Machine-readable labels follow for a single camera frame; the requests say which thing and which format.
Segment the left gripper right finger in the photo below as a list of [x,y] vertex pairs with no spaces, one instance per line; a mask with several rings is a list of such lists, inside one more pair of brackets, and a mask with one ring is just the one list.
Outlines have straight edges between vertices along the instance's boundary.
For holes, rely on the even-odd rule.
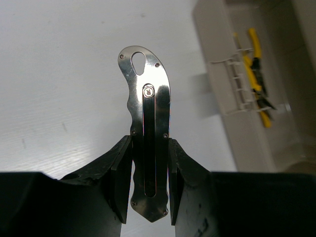
[[169,139],[171,224],[178,237],[313,237],[316,178],[210,172]]

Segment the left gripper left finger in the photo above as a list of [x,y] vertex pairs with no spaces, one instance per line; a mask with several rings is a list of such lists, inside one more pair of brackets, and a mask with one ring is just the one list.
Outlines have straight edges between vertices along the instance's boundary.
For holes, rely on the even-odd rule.
[[118,237],[126,223],[131,137],[62,179],[41,172],[0,175],[3,237]]

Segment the silver folding utility knife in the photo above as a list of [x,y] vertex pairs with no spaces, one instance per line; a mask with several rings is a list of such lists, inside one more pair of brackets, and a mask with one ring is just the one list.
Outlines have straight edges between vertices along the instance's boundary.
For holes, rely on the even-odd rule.
[[126,79],[135,164],[131,206],[153,223],[168,214],[167,167],[170,131],[170,84],[162,62],[142,46],[128,46],[118,56]]

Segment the yellow long nose pliers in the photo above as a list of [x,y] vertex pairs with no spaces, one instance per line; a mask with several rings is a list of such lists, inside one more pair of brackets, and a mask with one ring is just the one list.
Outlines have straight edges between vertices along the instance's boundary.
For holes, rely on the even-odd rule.
[[248,80],[263,126],[265,128],[270,128],[272,126],[273,118],[269,112],[269,109],[274,110],[275,107],[267,100],[268,93],[261,72],[261,45],[254,28],[248,29],[248,35],[252,41],[252,49],[250,50],[244,49],[241,46],[237,33],[234,33],[234,41],[238,47],[238,50],[241,52]]

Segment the yellow combination pliers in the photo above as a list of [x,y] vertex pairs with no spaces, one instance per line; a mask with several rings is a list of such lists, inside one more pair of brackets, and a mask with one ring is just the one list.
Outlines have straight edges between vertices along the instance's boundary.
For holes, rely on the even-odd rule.
[[257,104],[263,110],[268,110],[269,108],[276,110],[275,106],[267,100],[268,92],[261,71],[262,50],[257,32],[254,28],[249,28],[248,34],[253,45],[253,58],[250,60],[251,86],[255,93]]

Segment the beige cantilever toolbox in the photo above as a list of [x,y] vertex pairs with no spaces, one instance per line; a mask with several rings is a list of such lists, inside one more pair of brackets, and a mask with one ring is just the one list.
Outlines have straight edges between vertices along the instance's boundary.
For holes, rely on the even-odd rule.
[[315,174],[315,1],[199,0],[193,17],[237,170]]

